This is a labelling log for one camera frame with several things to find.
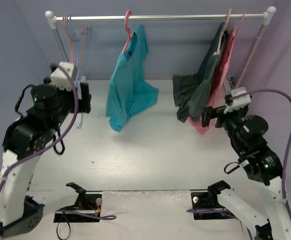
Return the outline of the teal t shirt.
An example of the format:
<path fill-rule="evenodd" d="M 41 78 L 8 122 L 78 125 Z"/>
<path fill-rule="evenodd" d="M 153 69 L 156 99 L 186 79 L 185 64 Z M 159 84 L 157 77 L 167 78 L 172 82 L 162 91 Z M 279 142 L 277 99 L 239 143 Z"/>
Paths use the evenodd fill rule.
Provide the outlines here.
<path fill-rule="evenodd" d="M 128 121 L 157 103 L 159 89 L 145 81 L 144 61 L 149 46 L 145 27 L 140 24 L 125 53 L 120 53 L 110 77 L 105 116 L 115 132 Z"/>

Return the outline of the pink plastic hanger front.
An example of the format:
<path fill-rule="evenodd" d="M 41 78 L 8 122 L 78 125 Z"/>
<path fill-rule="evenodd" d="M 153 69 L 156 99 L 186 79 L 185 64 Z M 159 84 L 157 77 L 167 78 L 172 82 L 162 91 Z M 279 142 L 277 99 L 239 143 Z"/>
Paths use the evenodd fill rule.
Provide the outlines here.
<path fill-rule="evenodd" d="M 134 36 L 134 32 L 131 31 L 131 27 L 128 25 L 128 21 L 129 21 L 129 17 L 132 15 L 132 11 L 129 9 L 127 10 L 127 12 L 125 13 L 125 17 L 124 17 L 124 29 L 127 33 L 127 40 L 123 46 L 123 49 L 121 51 L 122 54 L 124 54 L 126 52 L 126 49 L 131 41 L 131 39 Z"/>

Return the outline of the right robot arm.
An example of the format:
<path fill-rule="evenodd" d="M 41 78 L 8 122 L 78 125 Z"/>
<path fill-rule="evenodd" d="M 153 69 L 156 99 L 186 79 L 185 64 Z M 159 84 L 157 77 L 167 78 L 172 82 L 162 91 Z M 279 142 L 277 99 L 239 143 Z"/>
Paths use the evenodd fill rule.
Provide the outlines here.
<path fill-rule="evenodd" d="M 238 166 L 257 189 L 266 215 L 242 200 L 225 181 L 210 185 L 209 196 L 237 217 L 254 239 L 291 240 L 291 206 L 288 197 L 283 195 L 283 166 L 263 137 L 268 123 L 258 115 L 245 116 L 247 107 L 228 113 L 224 113 L 225 109 L 225 106 L 206 107 L 202 125 L 216 119 L 216 128 L 225 130 L 238 155 Z"/>

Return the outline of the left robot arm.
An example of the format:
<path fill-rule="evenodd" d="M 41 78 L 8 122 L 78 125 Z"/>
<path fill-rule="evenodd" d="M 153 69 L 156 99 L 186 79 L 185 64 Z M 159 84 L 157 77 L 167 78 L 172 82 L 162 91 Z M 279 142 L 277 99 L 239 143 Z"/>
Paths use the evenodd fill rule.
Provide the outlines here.
<path fill-rule="evenodd" d="M 32 197 L 28 186 L 41 155 L 66 136 L 60 127 L 69 114 L 91 111 L 87 83 L 79 88 L 45 81 L 31 85 L 33 106 L 14 121 L 3 139 L 0 172 L 0 237 L 9 238 L 32 231 L 47 213 L 76 203 L 85 192 L 70 182 L 59 196 Z"/>

